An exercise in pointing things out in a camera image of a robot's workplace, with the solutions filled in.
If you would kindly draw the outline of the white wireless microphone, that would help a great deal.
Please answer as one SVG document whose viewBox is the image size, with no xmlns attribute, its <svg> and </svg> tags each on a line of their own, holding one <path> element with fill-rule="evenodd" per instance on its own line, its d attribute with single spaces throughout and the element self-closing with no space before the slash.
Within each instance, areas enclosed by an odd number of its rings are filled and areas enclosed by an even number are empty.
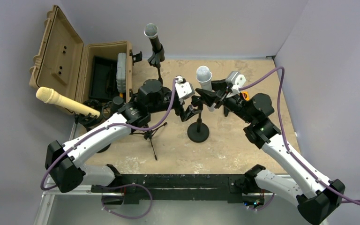
<svg viewBox="0 0 360 225">
<path fill-rule="evenodd" d="M 200 66 L 196 70 L 196 80 L 203 90 L 213 91 L 211 85 L 212 73 L 207 66 Z"/>
</svg>

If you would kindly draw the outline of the tripod shock mount stand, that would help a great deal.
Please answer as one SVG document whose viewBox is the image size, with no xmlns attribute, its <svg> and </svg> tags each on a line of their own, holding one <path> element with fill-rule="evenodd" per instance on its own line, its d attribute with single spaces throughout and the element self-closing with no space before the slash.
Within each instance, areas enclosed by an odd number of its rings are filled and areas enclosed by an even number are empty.
<svg viewBox="0 0 360 225">
<path fill-rule="evenodd" d="M 111 107 L 111 103 L 112 101 L 109 101 L 108 103 L 106 103 L 102 109 L 101 109 L 101 115 L 103 116 L 104 119 L 107 119 L 108 117 L 105 115 L 105 111 L 106 112 L 110 112 L 111 110 L 108 110 L 108 107 Z M 157 158 L 157 155 L 156 155 L 156 152 L 155 152 L 155 149 L 154 149 L 154 146 L 153 146 L 153 142 L 152 142 L 152 138 L 153 136 L 156 134 L 156 132 L 167 125 L 167 122 L 164 122 L 162 125 L 160 125 L 159 127 L 155 128 L 155 129 L 152 129 L 152 130 L 149 130 L 149 131 L 143 131 L 143 132 L 133 132 L 131 133 L 131 135 L 143 135 L 143 138 L 145 140 L 149 140 L 150 141 L 150 145 L 152 147 L 152 150 L 153 150 L 153 154 L 154 154 L 154 158 L 155 160 L 158 160 Z"/>
</svg>

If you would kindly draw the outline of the black condenser microphone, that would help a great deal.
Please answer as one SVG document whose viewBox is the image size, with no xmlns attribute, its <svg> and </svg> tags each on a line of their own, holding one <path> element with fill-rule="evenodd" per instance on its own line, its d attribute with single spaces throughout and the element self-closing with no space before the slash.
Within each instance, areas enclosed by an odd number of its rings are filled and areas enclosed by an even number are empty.
<svg viewBox="0 0 360 225">
<path fill-rule="evenodd" d="M 118 110 L 125 104 L 125 101 L 120 96 L 115 96 L 110 104 L 111 114 L 117 113 Z"/>
</svg>

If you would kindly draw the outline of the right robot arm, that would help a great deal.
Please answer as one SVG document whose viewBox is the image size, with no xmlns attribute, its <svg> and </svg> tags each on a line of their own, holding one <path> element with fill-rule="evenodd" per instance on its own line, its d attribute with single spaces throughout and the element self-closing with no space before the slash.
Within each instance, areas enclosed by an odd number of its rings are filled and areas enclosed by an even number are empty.
<svg viewBox="0 0 360 225">
<path fill-rule="evenodd" d="M 273 192 L 296 206 L 301 216 L 312 225 L 321 225 L 340 206 L 341 198 L 334 191 L 343 194 L 344 183 L 323 175 L 283 140 L 282 131 L 269 119 L 274 113 L 269 95 L 257 93 L 246 100 L 228 89 L 209 91 L 197 88 L 196 92 L 205 105 L 223 106 L 248 123 L 249 126 L 243 129 L 247 139 L 275 159 L 293 179 L 287 180 L 264 166 L 255 165 L 245 173 L 246 189 Z"/>
</svg>

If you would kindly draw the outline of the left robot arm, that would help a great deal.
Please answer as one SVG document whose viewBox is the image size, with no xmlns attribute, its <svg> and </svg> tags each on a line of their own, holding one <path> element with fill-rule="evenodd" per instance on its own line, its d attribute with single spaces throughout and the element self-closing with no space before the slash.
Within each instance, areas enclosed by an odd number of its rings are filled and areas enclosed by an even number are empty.
<svg viewBox="0 0 360 225">
<path fill-rule="evenodd" d="M 113 167 L 87 165 L 89 158 L 135 131 L 148 132 L 158 128 L 166 121 L 171 110 L 175 111 L 181 121 L 187 121 L 199 113 L 192 106 L 186 110 L 183 108 L 184 100 L 195 94 L 192 84 L 184 77 L 175 77 L 172 89 L 163 94 L 159 93 L 164 88 L 162 84 L 159 82 L 154 90 L 154 82 L 154 79 L 147 80 L 135 99 L 120 106 L 110 118 L 82 136 L 63 144 L 58 141 L 50 143 L 45 160 L 46 172 L 40 188 L 43 191 L 58 188 L 60 192 L 67 193 L 79 185 L 99 185 L 110 192 L 117 191 L 121 179 Z M 158 96 L 147 99 L 151 93 L 157 93 Z"/>
</svg>

